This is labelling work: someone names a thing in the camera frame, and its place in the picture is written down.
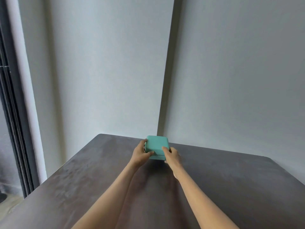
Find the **person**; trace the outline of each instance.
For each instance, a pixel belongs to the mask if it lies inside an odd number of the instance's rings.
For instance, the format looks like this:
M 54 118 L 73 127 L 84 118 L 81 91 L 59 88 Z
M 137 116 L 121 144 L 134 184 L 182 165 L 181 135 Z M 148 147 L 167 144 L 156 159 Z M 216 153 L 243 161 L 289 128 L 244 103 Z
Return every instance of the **person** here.
M 120 175 L 72 229 L 112 229 L 116 227 L 133 175 L 154 154 L 154 152 L 145 153 L 144 144 L 146 141 L 147 139 L 139 143 Z M 200 228 L 238 228 L 188 175 L 182 166 L 178 151 L 173 147 L 170 148 L 170 151 L 166 147 L 162 147 L 162 150 L 166 157 L 165 162 L 170 166 L 173 175 L 181 184 Z

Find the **tabletop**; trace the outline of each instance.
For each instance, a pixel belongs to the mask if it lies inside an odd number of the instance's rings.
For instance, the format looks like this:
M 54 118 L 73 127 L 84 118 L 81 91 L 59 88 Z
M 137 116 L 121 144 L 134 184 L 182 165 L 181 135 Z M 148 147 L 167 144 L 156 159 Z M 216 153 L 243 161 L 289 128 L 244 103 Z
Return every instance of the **tabletop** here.
M 112 184 L 140 139 L 99 134 L 0 221 L 70 229 Z M 215 204 L 242 228 L 305 228 L 305 185 L 267 157 L 170 143 Z M 116 228 L 200 228 L 172 171 L 149 160 L 130 184 Z

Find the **beige floor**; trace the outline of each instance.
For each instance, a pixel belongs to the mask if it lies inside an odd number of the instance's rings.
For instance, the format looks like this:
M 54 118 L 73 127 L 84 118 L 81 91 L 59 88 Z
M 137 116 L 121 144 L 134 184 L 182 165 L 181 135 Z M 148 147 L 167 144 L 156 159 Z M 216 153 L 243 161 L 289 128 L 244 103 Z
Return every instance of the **beige floor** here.
M 21 203 L 23 197 L 8 194 L 6 200 L 0 203 L 0 220 L 14 210 L 14 208 Z

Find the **forearm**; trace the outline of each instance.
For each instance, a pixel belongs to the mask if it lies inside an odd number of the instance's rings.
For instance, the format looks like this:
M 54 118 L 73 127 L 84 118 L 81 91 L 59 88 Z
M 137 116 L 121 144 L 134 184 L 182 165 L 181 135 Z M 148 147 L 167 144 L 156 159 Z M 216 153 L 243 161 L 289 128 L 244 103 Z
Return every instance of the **forearm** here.
M 130 182 L 137 168 L 129 163 L 106 192 L 72 229 L 115 228 Z
M 201 228 L 238 228 L 230 218 L 204 194 L 182 167 L 178 167 L 175 174 Z

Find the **black door frame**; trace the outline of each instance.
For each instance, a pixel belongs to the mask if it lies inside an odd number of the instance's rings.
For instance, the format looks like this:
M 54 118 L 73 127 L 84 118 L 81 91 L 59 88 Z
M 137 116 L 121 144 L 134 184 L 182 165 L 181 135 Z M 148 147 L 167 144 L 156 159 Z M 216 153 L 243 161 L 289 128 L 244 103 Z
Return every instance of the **black door frame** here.
M 6 0 L 0 0 L 0 63 L 0 96 L 26 197 L 39 178 Z

